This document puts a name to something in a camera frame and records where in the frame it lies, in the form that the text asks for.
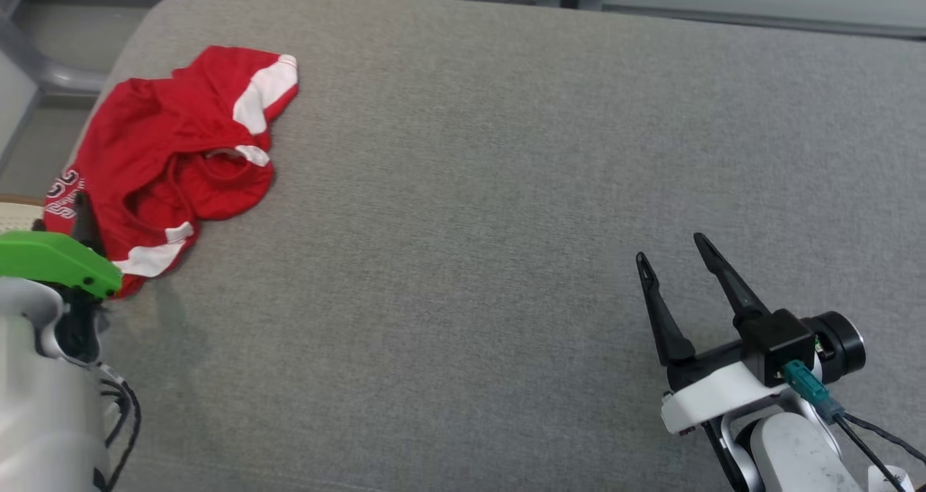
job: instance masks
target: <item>beige woven object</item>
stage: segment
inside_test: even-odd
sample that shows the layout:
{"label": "beige woven object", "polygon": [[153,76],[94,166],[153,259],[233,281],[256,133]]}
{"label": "beige woven object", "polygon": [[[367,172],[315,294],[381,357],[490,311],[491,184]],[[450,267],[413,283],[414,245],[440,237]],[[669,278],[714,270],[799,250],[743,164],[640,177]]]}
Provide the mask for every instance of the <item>beige woven object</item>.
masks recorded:
{"label": "beige woven object", "polygon": [[0,195],[0,234],[10,229],[32,229],[42,218],[43,203],[37,199]]}

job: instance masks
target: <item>gray table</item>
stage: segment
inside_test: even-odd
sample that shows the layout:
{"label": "gray table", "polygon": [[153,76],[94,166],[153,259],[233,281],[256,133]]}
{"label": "gray table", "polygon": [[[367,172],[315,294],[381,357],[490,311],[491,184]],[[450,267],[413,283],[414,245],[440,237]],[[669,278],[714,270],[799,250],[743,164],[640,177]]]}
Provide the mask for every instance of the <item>gray table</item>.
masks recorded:
{"label": "gray table", "polygon": [[294,54],[302,92],[265,200],[118,305],[110,359],[145,414],[126,490],[722,490],[707,439],[662,426],[634,267],[696,347],[734,339],[694,231],[771,308],[852,318],[869,363],[834,396],[926,446],[923,44],[168,0],[110,87],[209,44]]}

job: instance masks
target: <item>gray floor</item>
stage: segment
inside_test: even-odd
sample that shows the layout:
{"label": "gray floor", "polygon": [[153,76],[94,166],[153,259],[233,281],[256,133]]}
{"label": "gray floor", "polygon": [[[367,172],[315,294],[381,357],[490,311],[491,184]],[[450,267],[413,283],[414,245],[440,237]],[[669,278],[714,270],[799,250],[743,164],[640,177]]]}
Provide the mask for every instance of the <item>gray floor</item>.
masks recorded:
{"label": "gray floor", "polygon": [[[26,0],[17,26],[47,56],[109,71],[156,0]],[[42,198],[65,166],[93,100],[42,100],[0,171],[0,193]]]}

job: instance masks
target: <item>clothing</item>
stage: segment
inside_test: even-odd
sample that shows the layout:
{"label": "clothing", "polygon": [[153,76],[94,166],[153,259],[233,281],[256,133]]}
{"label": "clothing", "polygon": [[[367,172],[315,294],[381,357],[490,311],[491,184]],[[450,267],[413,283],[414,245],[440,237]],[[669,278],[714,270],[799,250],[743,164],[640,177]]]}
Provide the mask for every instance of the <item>clothing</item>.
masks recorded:
{"label": "clothing", "polygon": [[227,219],[273,178],[272,122],[297,94],[297,60],[212,46],[169,79],[119,83],[93,116],[74,163],[46,198],[50,232],[70,232],[86,191],[122,294],[194,244],[198,219]]}

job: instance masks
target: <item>black camera lens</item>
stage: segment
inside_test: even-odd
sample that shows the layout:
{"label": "black camera lens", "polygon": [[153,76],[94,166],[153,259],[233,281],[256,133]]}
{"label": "black camera lens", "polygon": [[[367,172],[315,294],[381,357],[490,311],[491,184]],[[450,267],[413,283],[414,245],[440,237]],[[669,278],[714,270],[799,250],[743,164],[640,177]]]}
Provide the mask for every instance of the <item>black camera lens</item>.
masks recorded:
{"label": "black camera lens", "polygon": [[865,367],[865,340],[848,318],[836,311],[801,318],[817,335],[817,356],[823,363],[823,383],[833,383]]}

